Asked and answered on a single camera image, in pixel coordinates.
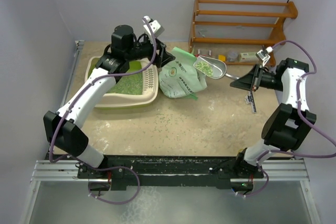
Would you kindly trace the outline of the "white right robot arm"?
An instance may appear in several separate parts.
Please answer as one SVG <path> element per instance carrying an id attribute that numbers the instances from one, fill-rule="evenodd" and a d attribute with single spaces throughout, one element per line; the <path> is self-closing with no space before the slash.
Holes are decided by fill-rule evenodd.
<path id="1" fill-rule="evenodd" d="M 266 72 L 259 64 L 246 75 L 230 83 L 232 88 L 256 91 L 259 87 L 282 92 L 283 101 L 266 121 L 261 139 L 253 146 L 238 153 L 233 170 L 238 177 L 258 172 L 263 161 L 277 151 L 294 151 L 302 144 L 315 124 L 317 116 L 309 111 L 305 101 L 305 87 L 297 88 L 297 82 L 305 83 L 308 64 L 287 58 L 280 62 L 275 72 Z"/>

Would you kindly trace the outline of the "green cat litter bag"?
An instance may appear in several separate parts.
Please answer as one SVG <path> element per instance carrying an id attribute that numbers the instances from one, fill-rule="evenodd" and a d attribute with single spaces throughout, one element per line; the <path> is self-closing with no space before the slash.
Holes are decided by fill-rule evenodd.
<path id="1" fill-rule="evenodd" d="M 196 70 L 196 57 L 178 47 L 171 54 L 175 60 L 162 67 L 159 73 L 159 86 L 165 96 L 171 99 L 182 98 L 207 88 L 206 75 Z"/>

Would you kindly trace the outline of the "silver metal scoop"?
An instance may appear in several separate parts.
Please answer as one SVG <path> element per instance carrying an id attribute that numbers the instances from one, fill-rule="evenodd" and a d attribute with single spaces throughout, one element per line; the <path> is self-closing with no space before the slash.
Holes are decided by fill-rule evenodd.
<path id="1" fill-rule="evenodd" d="M 238 76 L 227 73 L 227 66 L 224 62 L 211 57 L 198 56 L 193 66 L 211 79 L 221 79 L 223 77 L 228 77 L 232 80 L 239 79 Z"/>

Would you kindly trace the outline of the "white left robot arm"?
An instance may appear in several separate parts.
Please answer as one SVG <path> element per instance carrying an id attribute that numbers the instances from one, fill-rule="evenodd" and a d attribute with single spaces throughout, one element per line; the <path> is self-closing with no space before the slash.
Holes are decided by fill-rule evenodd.
<path id="1" fill-rule="evenodd" d="M 147 16 L 143 17 L 143 22 L 142 41 L 139 41 L 131 26 L 117 26 L 111 35 L 111 43 L 105 47 L 84 85 L 57 112 L 48 111 L 44 115 L 50 162 L 55 161 L 53 149 L 58 147 L 88 164 L 90 173 L 96 178 L 107 174 L 108 165 L 103 161 L 104 155 L 89 144 L 88 137 L 81 130 L 89 113 L 122 77 L 132 74 L 129 72 L 130 62 L 148 59 L 149 63 L 138 70 L 141 73 L 151 66 L 161 68 L 175 59 L 158 39 L 164 31 L 162 25 Z"/>

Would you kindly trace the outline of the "black white bag sealing strip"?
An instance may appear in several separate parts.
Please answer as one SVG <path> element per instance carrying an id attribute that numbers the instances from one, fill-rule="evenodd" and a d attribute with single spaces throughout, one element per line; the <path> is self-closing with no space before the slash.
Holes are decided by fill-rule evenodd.
<path id="1" fill-rule="evenodd" d="M 245 102 L 251 106 L 252 113 L 257 113 L 255 99 L 252 91 L 248 91 L 245 97 Z"/>

